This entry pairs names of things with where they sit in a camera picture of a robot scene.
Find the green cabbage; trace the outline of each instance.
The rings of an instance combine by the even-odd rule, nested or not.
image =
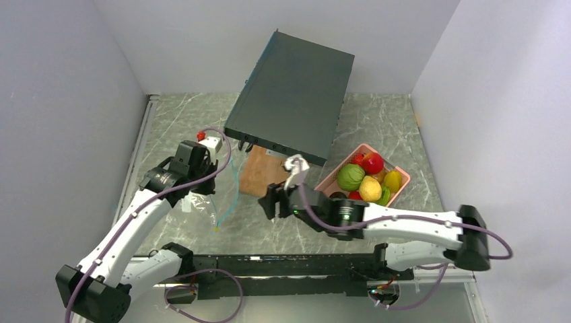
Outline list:
[[[341,190],[353,192],[359,189],[363,178],[365,178],[365,171],[361,166],[347,164],[337,174],[337,185]]]

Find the wooden cutting board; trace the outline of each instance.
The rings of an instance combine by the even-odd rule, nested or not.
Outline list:
[[[254,146],[240,176],[240,192],[265,196],[268,184],[287,180],[290,173],[282,165],[286,159],[266,154],[266,149]]]

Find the white wall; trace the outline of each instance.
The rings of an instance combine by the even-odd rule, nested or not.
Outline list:
[[[570,17],[566,0],[462,0],[412,93],[445,207],[476,205],[514,247],[477,276],[492,322],[571,315]]]
[[[354,54],[350,92],[410,93],[459,0],[95,0],[148,94],[239,92],[272,32]]]
[[[109,230],[146,98],[90,0],[0,10],[0,322],[62,322],[55,284]]]

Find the marble tabletop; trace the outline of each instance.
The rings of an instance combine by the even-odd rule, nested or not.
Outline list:
[[[195,140],[197,131],[204,127],[222,128],[237,97],[237,93],[161,95],[137,182],[164,158],[174,155],[182,140]],[[238,150],[236,140],[230,140],[232,162],[240,173],[247,154]],[[360,143],[371,145],[411,176],[391,207],[442,211],[408,95],[347,94],[331,155],[324,167],[312,166],[306,182],[317,185]],[[182,244],[195,254],[295,254],[372,252],[375,244],[385,241],[338,241],[293,216],[269,221],[257,197],[245,194],[238,195],[234,209],[215,231],[216,219],[230,208],[236,193],[235,175],[227,167],[216,177],[215,195],[188,196],[177,204],[152,229],[137,254],[146,255],[168,242]]]

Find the fruit basket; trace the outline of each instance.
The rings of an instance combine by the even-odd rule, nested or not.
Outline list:
[[[373,149],[371,146],[367,145],[366,143],[362,143],[361,145],[359,145],[359,147],[357,147],[357,149],[353,150],[353,152],[350,155],[348,155],[347,158],[345,158],[345,160],[343,160],[329,175],[327,175],[327,177],[323,181],[321,181],[321,183],[319,183],[319,185],[317,185],[315,189],[320,190],[326,196],[329,196],[334,192],[343,192],[345,195],[348,195],[349,192],[341,190],[339,188],[339,185],[337,185],[337,174],[339,173],[340,169],[343,166],[349,164],[351,160],[353,160],[353,158],[357,156],[357,154],[361,153],[367,154],[367,153],[378,153],[378,152],[375,149]],[[391,193],[391,197],[389,198],[389,202],[387,203],[387,206],[389,206],[393,203],[393,201],[397,198],[397,196],[401,194],[405,186],[409,184],[410,175],[404,170],[402,170],[400,167],[391,165],[387,160],[384,161],[384,170],[386,172],[390,172],[391,170],[397,171],[401,173],[402,177],[402,182],[399,190],[395,193]]]

